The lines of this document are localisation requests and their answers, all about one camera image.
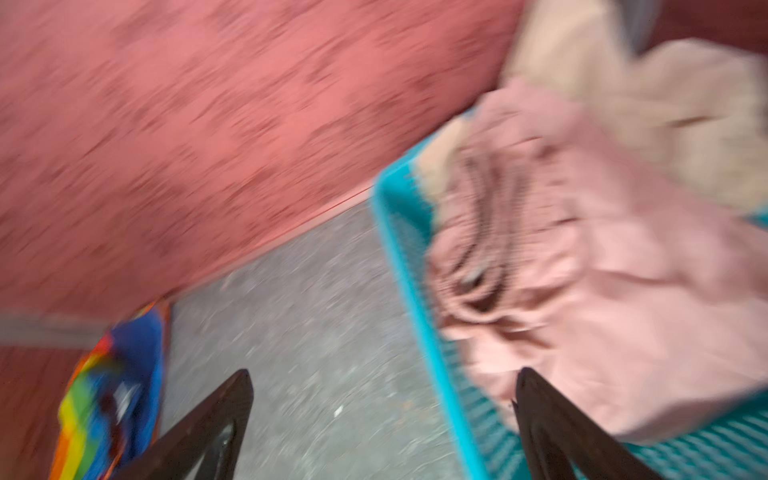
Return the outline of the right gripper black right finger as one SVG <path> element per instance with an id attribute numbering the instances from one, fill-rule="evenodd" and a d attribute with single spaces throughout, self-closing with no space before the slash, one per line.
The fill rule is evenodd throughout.
<path id="1" fill-rule="evenodd" d="M 513 407 L 533 479 L 659 479 L 538 372 L 523 368 Z"/>

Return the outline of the rainbow striped shorts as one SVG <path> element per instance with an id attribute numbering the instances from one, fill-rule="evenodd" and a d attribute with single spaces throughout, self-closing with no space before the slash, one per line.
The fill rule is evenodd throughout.
<path id="1" fill-rule="evenodd" d="M 171 307 L 158 301 L 106 331 L 58 409 L 51 479 L 109 479 L 157 437 Z"/>

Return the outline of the teal plastic basket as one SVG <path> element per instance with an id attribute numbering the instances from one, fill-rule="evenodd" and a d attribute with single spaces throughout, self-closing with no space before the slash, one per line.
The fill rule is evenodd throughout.
<path id="1" fill-rule="evenodd" d="M 429 199 L 418 186 L 415 158 L 404 157 L 376 183 L 372 207 L 377 227 L 466 473 L 472 479 L 526 479 L 519 427 L 509 429 L 495 403 L 470 380 L 458 345 L 440 333 L 435 319 L 426 254 L 440 223 L 436 203 L 443 193 Z M 669 479 L 763 479 L 767 387 L 692 431 L 655 442 L 621 441 Z"/>

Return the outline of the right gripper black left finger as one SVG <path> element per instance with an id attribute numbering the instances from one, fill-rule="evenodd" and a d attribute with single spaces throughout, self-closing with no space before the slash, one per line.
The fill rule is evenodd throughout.
<path id="1" fill-rule="evenodd" d="M 250 374 L 240 369 L 113 477 L 233 478 L 253 402 Z"/>

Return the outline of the pink shorts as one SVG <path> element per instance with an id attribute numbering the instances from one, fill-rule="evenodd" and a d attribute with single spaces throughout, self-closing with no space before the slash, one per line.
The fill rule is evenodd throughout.
<path id="1" fill-rule="evenodd" d="M 766 389 L 766 231 L 581 105 L 518 79 L 486 94 L 436 210 L 435 319 L 509 429 L 525 368 L 633 443 Z"/>

